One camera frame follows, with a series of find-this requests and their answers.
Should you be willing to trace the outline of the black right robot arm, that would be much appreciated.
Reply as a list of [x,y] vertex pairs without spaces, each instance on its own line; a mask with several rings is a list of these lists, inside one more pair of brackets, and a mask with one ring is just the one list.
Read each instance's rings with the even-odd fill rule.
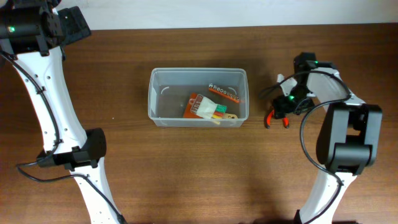
[[[366,167],[374,164],[382,123],[382,109],[358,98],[343,82],[331,62],[317,60],[314,53],[302,52],[294,58],[294,74],[278,75],[276,88],[282,95],[272,100],[264,119],[289,127],[288,114],[304,115],[299,130],[305,157],[318,169],[310,196],[295,213],[294,223],[332,223],[335,211],[349,185]],[[305,146],[304,129],[309,116],[324,108],[313,159]]]

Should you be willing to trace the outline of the red scraper with wooden handle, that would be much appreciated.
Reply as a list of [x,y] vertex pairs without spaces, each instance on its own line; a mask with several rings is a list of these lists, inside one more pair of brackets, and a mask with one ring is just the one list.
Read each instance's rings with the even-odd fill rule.
[[[188,103],[187,103],[187,107],[185,108],[185,112],[184,112],[184,114],[183,114],[183,118],[198,118],[198,119],[201,119],[201,117],[200,116],[197,116],[196,114],[194,114],[194,113],[192,113],[190,110],[191,110],[191,107],[192,107],[192,104],[190,103],[191,101],[194,101],[194,99],[197,97],[197,94],[196,93],[192,93],[191,95],[190,95],[190,99],[189,99],[189,101],[188,101]],[[220,112],[216,112],[215,113],[215,118],[216,119],[237,119],[238,118],[238,116],[237,115],[235,115],[235,114],[231,114],[231,113],[220,113]]]

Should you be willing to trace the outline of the clear plastic container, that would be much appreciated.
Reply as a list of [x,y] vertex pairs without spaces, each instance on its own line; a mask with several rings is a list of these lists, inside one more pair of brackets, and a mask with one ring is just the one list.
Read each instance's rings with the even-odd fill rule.
[[[210,83],[237,95],[240,102],[234,103],[210,92]],[[219,119],[220,125],[209,119],[183,118],[192,93],[226,105],[226,112],[238,118]],[[148,116],[162,127],[238,128],[249,116],[246,71],[241,68],[155,68],[149,83]]]

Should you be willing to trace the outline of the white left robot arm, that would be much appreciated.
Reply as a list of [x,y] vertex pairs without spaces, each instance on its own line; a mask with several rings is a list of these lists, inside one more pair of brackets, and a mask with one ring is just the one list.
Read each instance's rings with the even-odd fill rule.
[[64,167],[77,182],[92,223],[124,223],[104,169],[104,131],[83,129],[63,74],[64,47],[90,35],[79,7],[58,9],[54,0],[1,4],[1,57],[24,82],[43,136],[32,165]]

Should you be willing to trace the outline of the masonry drill bit red case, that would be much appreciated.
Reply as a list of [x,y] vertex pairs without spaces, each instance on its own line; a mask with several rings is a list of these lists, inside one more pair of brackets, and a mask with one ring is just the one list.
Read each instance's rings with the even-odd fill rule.
[[210,83],[208,85],[208,90],[212,93],[215,93],[217,95],[220,95],[228,100],[233,101],[234,103],[239,103],[240,98],[237,95],[234,95],[233,93],[229,92],[226,89],[221,88],[220,86],[214,85]]

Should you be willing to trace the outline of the red handled pliers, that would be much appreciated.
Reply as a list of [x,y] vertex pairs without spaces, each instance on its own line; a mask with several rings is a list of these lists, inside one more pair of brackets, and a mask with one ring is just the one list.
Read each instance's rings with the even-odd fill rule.
[[[275,119],[274,115],[275,115],[275,110],[272,109],[270,113],[264,118],[264,126],[266,129],[269,129],[271,127],[271,120]],[[290,127],[288,118],[286,117],[282,118],[282,123],[284,125],[284,128],[288,129]]]

